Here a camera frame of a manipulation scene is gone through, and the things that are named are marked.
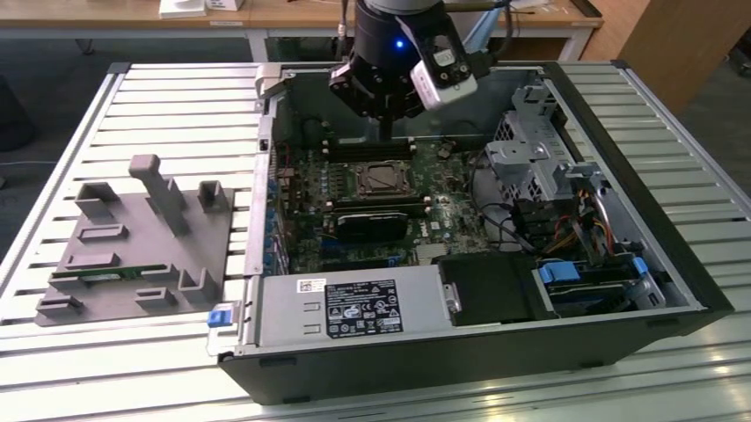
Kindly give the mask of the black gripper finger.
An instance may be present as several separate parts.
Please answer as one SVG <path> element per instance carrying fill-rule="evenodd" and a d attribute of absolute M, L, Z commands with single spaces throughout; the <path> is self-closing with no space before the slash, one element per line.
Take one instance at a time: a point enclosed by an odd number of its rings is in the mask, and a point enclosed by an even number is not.
<path fill-rule="evenodd" d="M 397 120 L 413 118 L 422 110 L 421 99 L 414 90 L 414 84 L 409 77 L 398 77 L 392 91 L 385 98 L 385 140 L 393 136 L 393 124 Z"/>
<path fill-rule="evenodd" d="M 386 95 L 380 70 L 364 63 L 345 63 L 332 70 L 328 88 L 349 109 L 368 118 L 374 127 L 374 139 L 385 141 Z"/>

